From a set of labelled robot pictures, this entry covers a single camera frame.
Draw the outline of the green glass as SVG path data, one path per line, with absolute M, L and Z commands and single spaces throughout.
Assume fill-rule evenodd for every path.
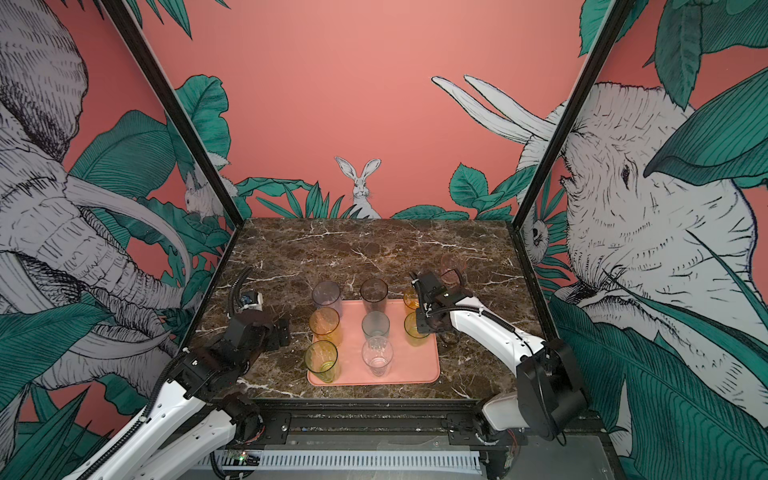
M 305 351 L 304 365 L 313 378 L 325 384 L 334 383 L 340 372 L 336 345 L 328 340 L 313 342 Z
M 430 338 L 429 334 L 420 333 L 418 331 L 417 315 L 415 311 L 407 314 L 403 322 L 403 327 L 406 340 L 412 347 L 424 345 Z

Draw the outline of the clear blue tall glass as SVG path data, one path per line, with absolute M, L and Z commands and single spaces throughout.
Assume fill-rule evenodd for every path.
M 316 308 L 331 308 L 339 316 L 343 313 L 341 287 L 334 281 L 321 281 L 312 290 L 312 301 Z

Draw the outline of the dark smoky glass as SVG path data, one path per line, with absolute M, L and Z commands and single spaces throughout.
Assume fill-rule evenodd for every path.
M 380 278 L 370 278 L 359 288 L 365 310 L 384 313 L 388 298 L 388 284 Z

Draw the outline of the pink clear glass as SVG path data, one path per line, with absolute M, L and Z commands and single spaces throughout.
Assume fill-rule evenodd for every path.
M 466 282 L 465 270 L 466 262 L 463 259 L 450 257 L 441 261 L 440 278 L 449 287 L 463 285 Z

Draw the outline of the clear colourless glass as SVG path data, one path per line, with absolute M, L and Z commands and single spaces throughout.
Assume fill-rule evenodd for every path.
M 394 358 L 394 348 L 387 337 L 372 336 L 364 343 L 361 355 L 371 373 L 383 377 L 388 373 Z

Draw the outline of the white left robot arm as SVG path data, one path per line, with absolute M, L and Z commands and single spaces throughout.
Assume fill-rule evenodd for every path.
M 245 268 L 228 294 L 224 333 L 179 353 L 146 406 L 70 478 L 176 479 L 218 448 L 264 435 L 257 404 L 230 389 L 261 354 L 288 346 L 290 332 L 265 312 L 261 293 L 242 290 L 250 272 Z

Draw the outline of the tall yellow glass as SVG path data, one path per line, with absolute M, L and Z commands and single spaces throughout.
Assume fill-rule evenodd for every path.
M 339 313 L 331 307 L 316 309 L 309 318 L 309 327 L 315 341 L 329 341 L 340 346 L 343 332 Z

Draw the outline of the frosted teal glass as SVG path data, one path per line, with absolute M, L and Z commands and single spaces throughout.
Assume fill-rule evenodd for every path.
M 361 328 L 366 338 L 387 337 L 390 332 L 390 320 L 384 312 L 371 311 L 364 316 Z

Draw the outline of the short yellow glass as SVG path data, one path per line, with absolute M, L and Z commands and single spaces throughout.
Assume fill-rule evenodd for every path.
M 419 308 L 419 298 L 413 286 L 409 286 L 404 290 L 403 302 L 405 306 L 410 310 L 416 310 Z

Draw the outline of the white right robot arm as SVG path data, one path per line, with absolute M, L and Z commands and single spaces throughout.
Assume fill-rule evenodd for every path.
M 587 410 L 590 396 L 572 348 L 562 339 L 545 340 L 513 326 L 459 283 L 448 286 L 433 271 L 411 274 L 418 298 L 417 330 L 455 330 L 492 353 L 514 375 L 516 390 L 479 406 L 477 436 L 527 429 L 544 440 L 564 435 L 566 426 Z

